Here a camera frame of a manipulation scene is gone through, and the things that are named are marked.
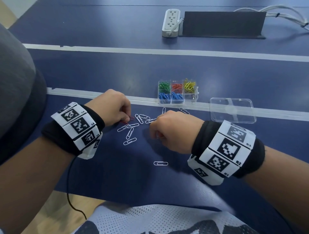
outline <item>blue tabletop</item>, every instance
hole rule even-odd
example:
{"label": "blue tabletop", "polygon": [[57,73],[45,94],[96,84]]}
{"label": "blue tabletop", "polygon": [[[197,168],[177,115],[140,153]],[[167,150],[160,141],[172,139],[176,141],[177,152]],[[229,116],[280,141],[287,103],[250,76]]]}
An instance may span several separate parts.
{"label": "blue tabletop", "polygon": [[[39,136],[51,114],[72,101],[89,101],[77,97],[112,88],[146,100],[157,97],[161,79],[191,78],[199,86],[201,104],[212,97],[248,98],[254,107],[268,109],[265,111],[272,118],[258,117],[256,123],[242,126],[254,131],[265,145],[309,162],[305,147],[309,115],[304,113],[309,112],[306,31],[284,19],[270,18],[262,31],[265,40],[161,36],[164,14],[171,6],[184,15],[185,11],[232,11],[244,6],[260,9],[280,3],[288,5],[289,1],[252,0],[245,5],[237,0],[195,0],[190,4],[185,0],[164,4],[150,0],[38,1],[10,31],[25,44],[80,46],[88,51],[70,51],[70,47],[48,50],[44,46],[29,49],[47,86],[61,91],[48,96],[44,116],[28,142]],[[307,1],[294,1],[293,6],[309,16]],[[112,49],[102,52],[102,48]],[[140,50],[128,53],[126,48]],[[140,52],[147,49],[164,51]],[[179,55],[182,50],[222,54]],[[191,109],[190,114],[210,120],[208,111]],[[161,112],[162,107],[150,102],[132,105],[133,114],[155,118]],[[305,121],[292,120],[301,114]],[[229,178],[221,186],[207,186],[188,167],[188,155],[171,152],[149,138],[148,125],[136,128],[133,135],[137,141],[127,146],[123,145],[127,132],[117,132],[119,127],[104,130],[93,159],[75,161],[70,193],[132,206],[161,203],[227,210],[260,233],[290,233],[275,210],[242,180]],[[169,165],[154,166],[154,161]],[[67,172],[57,190],[66,190],[66,177]]]}

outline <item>power strip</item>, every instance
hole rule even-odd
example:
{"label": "power strip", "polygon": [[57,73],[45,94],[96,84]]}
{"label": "power strip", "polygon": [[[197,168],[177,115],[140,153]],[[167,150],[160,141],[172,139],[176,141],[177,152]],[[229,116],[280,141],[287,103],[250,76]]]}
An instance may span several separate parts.
{"label": "power strip", "polygon": [[174,26],[180,21],[180,10],[178,9],[168,9],[165,12],[164,22],[162,26],[162,36],[163,37],[177,37],[179,25],[172,31]]}

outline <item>white tape line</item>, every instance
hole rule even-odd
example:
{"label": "white tape line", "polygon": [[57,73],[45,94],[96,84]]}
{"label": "white tape line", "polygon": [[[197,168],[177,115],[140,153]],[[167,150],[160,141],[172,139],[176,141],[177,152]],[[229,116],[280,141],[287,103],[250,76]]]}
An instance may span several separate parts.
{"label": "white tape line", "polygon": [[[90,98],[93,99],[99,96],[102,93],[99,92],[91,92],[91,91],[83,91],[83,90],[71,90],[71,89],[59,89],[59,88],[47,88],[47,93],[51,95],[60,95],[60,96],[69,96],[69,97],[77,97],[77,98]],[[209,103],[205,102],[197,102],[196,104],[169,104],[169,105],[161,105],[158,103],[156,98],[143,98],[143,97],[134,97],[134,96],[126,96],[131,104],[135,105],[144,105],[144,106],[153,106],[153,107],[170,107],[170,108],[185,108],[187,110],[198,110],[198,111],[210,111]],[[226,105],[220,104],[212,104],[212,108],[216,112],[226,113],[225,111]],[[237,112],[240,115],[252,115],[252,109],[249,107],[237,107]],[[300,121],[309,121],[309,113],[308,112],[300,112],[300,111],[284,111],[284,110],[273,110],[273,109],[263,109],[263,108],[253,108],[254,114],[257,117],[265,117],[265,118],[274,118],[274,119],[291,119],[291,120],[300,120]]]}
{"label": "white tape line", "polygon": [[191,55],[191,56],[309,62],[309,56],[281,55],[281,54],[259,54],[259,53],[203,51],[203,50],[166,50],[166,49],[86,47],[86,46],[60,47],[59,45],[39,45],[39,44],[24,44],[24,46],[27,49],[41,49],[41,50],[84,51],[84,52],[126,53],[126,54]]}

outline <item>cable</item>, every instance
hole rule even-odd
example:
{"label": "cable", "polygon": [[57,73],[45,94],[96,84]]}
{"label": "cable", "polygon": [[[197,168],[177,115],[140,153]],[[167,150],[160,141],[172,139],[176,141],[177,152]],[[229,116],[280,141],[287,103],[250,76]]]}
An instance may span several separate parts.
{"label": "cable", "polygon": [[306,26],[309,25],[308,23],[308,20],[299,12],[297,11],[296,9],[294,9],[293,7],[289,7],[289,6],[284,6],[284,5],[272,5],[272,6],[267,6],[267,7],[264,7],[262,8],[261,10],[256,10],[256,9],[253,9],[253,8],[249,8],[249,7],[242,7],[242,8],[239,8],[235,11],[240,11],[240,10],[252,10],[252,11],[257,11],[257,12],[265,12],[265,11],[268,11],[268,10],[274,10],[274,9],[289,9],[289,10],[292,10],[294,11],[301,19],[297,19],[295,18],[294,16],[290,15],[290,14],[285,14],[285,13],[267,13],[266,14],[266,17],[281,17],[281,18],[284,18],[284,19],[287,19],[289,21],[292,21],[294,23],[297,23],[299,24],[303,29],[309,31],[309,28],[307,28]]}
{"label": "cable", "polygon": [[177,28],[177,26],[183,21],[184,19],[181,18],[177,24],[174,25],[174,27],[171,29],[171,32],[168,34],[168,36],[171,36],[172,35],[172,32]]}
{"label": "cable", "polygon": [[279,214],[279,216],[285,221],[285,223],[288,225],[288,227],[290,228],[290,230],[291,230],[291,232],[293,233],[293,234],[296,234],[295,232],[294,232],[294,230],[293,230],[293,228],[291,227],[291,225],[289,224],[289,222],[282,216],[282,214],[280,214],[280,212],[279,211],[277,211],[276,209],[275,209],[275,211]]}
{"label": "cable", "polygon": [[70,176],[70,171],[71,171],[71,168],[72,168],[72,165],[73,165],[75,159],[77,159],[77,157],[73,158],[73,160],[72,160],[72,162],[71,162],[71,164],[69,166],[68,175],[66,177],[66,198],[68,199],[68,203],[72,207],[72,209],[75,210],[75,211],[81,212],[84,215],[85,219],[87,220],[87,217],[86,217],[85,213],[83,211],[81,211],[81,210],[76,209],[72,205],[72,203],[70,202],[70,198],[69,198],[69,176]]}

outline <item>hand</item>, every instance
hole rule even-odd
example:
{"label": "hand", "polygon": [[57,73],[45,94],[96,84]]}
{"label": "hand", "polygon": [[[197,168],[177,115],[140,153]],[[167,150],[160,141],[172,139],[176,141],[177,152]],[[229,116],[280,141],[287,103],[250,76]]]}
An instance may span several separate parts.
{"label": "hand", "polygon": [[190,154],[204,121],[180,111],[168,111],[150,124],[150,136],[157,136],[162,144],[178,153]]}
{"label": "hand", "polygon": [[103,119],[105,126],[113,125],[120,120],[130,121],[131,103],[123,93],[115,90],[107,90],[85,106],[94,110]]}

